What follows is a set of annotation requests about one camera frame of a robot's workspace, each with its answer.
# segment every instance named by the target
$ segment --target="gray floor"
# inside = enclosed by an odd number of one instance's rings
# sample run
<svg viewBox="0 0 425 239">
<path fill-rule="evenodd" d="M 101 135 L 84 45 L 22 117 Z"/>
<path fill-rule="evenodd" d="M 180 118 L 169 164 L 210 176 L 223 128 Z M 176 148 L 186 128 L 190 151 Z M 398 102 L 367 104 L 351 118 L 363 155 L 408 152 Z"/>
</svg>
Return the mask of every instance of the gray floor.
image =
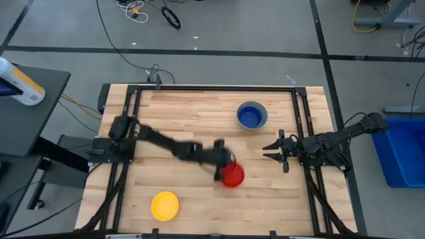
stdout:
<svg viewBox="0 0 425 239">
<path fill-rule="evenodd" d="M 7 23 L 1 25 L 0 41 L 25 3 L 0 1 L 0 20 Z M 320 52 L 308 0 L 206 0 L 200 3 L 187 0 L 183 5 L 169 3 L 181 19 L 183 28 L 180 31 L 168 26 L 149 5 L 143 8 L 149 14 L 149 21 L 144 25 L 126 19 L 112 0 L 100 0 L 100 6 L 111 38 L 120 48 Z M 404 29 L 358 34 L 351 29 L 354 6 L 349 0 L 317 0 L 317 8 L 329 54 L 404 56 L 403 50 L 396 46 L 401 42 Z M 419 1 L 413 6 L 411 15 L 425 18 L 423 9 L 424 1 Z M 359 16 L 375 15 L 372 7 L 359 7 Z M 415 29 L 408 31 L 407 39 Z M 110 48 L 94 0 L 36 0 L 10 45 Z M 25 66 L 71 72 L 65 92 L 81 104 L 93 107 L 102 83 L 143 82 L 147 76 L 144 70 L 128 65 L 116 54 L 6 51 L 3 56 Z M 139 66 L 150 67 L 158 63 L 174 73 L 180 84 L 290 85 L 285 77 L 289 74 L 297 85 L 324 86 L 330 102 L 321 60 L 148 54 L 126 57 Z M 381 112 L 383 106 L 408 105 L 414 85 L 425 70 L 421 68 L 423 65 L 331 61 L 344 119 L 359 111 Z M 162 78 L 164 82 L 171 81 L 166 74 Z M 425 96 L 419 94 L 416 102 L 425 104 Z M 68 102 L 64 104 L 89 127 L 98 130 L 98 121 Z M 94 136 L 60 106 L 54 110 L 42 134 L 52 141 L 57 141 L 60 134 Z M 388 187 L 369 135 L 354 140 L 351 149 L 369 235 L 423 238 L 425 190 Z M 42 194 L 42 199 L 47 202 L 46 208 L 35 211 L 20 208 L 9 231 L 37 222 L 81 195 L 80 189 L 49 185 Z M 19 235 L 71 231 L 77 213 L 78 205 L 74 205 L 55 219 Z"/>
</svg>

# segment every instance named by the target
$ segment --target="table leg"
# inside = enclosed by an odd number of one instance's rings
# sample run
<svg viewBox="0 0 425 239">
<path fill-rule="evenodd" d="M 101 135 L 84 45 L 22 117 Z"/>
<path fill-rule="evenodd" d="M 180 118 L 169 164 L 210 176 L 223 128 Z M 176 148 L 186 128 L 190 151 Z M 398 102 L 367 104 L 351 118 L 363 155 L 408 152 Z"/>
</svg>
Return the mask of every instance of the table leg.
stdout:
<svg viewBox="0 0 425 239">
<path fill-rule="evenodd" d="M 73 169 L 77 169 L 84 173 L 88 172 L 89 166 L 87 159 L 56 145 L 43 137 L 39 137 L 37 139 L 31 154 L 42 155 L 52 159 L 53 161 L 72 167 Z"/>
<path fill-rule="evenodd" d="M 409 7 L 413 0 L 398 0 L 391 8 L 390 13 L 384 15 L 382 18 L 356 18 L 356 25 L 374 27 L 377 23 L 382 27 L 409 27 L 420 24 L 418 19 L 404 19 L 398 18 L 400 14 Z"/>
<path fill-rule="evenodd" d="M 51 164 L 52 163 L 50 161 L 47 161 L 46 159 L 43 159 L 41 161 L 39 169 L 43 170 L 43 172 L 39 182 L 37 183 L 37 187 L 35 188 L 33 195 L 31 196 L 31 199 L 28 202 L 27 209 L 36 209 L 41 193 L 43 192 L 44 186 L 46 185 L 46 183 L 44 182 L 44 178 L 46 177 L 47 171 L 50 168 Z"/>
</svg>

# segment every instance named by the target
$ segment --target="blue bowl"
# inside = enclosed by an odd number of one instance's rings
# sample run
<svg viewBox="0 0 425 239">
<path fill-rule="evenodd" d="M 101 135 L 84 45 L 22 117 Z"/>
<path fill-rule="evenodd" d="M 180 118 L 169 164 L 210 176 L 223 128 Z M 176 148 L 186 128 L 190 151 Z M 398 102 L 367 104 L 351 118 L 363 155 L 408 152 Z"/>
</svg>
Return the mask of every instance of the blue bowl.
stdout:
<svg viewBox="0 0 425 239">
<path fill-rule="evenodd" d="M 260 129 L 267 121 L 267 110 L 258 102 L 245 102 L 238 108 L 238 121 L 248 130 Z"/>
</svg>

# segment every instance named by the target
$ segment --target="red bowl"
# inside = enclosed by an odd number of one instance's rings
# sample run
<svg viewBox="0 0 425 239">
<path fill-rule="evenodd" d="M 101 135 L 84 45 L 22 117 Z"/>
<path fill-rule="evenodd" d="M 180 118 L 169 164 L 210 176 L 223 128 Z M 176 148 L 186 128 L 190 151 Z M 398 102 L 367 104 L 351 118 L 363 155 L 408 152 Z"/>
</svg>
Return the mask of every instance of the red bowl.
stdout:
<svg viewBox="0 0 425 239">
<path fill-rule="evenodd" d="M 222 169 L 221 173 L 223 175 L 221 183 L 225 187 L 234 188 L 244 181 L 244 169 L 238 163 L 228 164 Z"/>
</svg>

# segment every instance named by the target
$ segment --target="wooden table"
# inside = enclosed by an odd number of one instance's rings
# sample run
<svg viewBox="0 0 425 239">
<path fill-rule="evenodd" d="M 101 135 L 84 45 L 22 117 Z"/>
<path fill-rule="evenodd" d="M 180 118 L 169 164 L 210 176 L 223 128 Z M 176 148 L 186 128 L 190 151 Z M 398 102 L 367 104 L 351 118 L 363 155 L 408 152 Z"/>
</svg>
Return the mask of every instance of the wooden table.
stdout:
<svg viewBox="0 0 425 239">
<path fill-rule="evenodd" d="M 122 113 L 127 86 L 111 85 L 100 137 L 107 137 L 114 117 Z M 333 131 L 323 88 L 306 90 L 315 133 Z M 260 102 L 268 111 L 268 121 L 258 131 L 246 131 L 236 120 L 238 106 L 250 100 Z M 307 136 L 300 101 L 299 106 Z M 267 235 L 275 230 L 278 235 L 313 235 L 304 173 L 298 160 L 291 158 L 290 172 L 283 174 L 282 165 L 262 156 L 262 148 L 275 142 L 279 129 L 286 135 L 297 135 L 290 93 L 144 90 L 138 118 L 161 133 L 175 139 L 195 139 L 205 147 L 212 146 L 218 137 L 225 138 L 225 145 L 244 167 L 245 180 L 236 189 L 223 188 L 199 165 L 176 160 L 170 152 L 150 143 L 137 142 L 119 232 L 150 233 L 152 228 L 159 228 L 159 233 L 172 234 Z M 110 167 L 103 164 L 88 178 L 76 228 L 86 224 L 104 200 Z M 336 167 L 322 167 L 322 171 L 329 204 L 347 227 L 356 231 L 343 173 Z M 169 222 L 157 221 L 150 212 L 152 198 L 161 191 L 171 191 L 179 198 L 179 212 Z M 316 205 L 324 232 L 323 213 L 317 201 Z M 112 224 L 114 206 L 111 208 L 108 225 Z"/>
</svg>

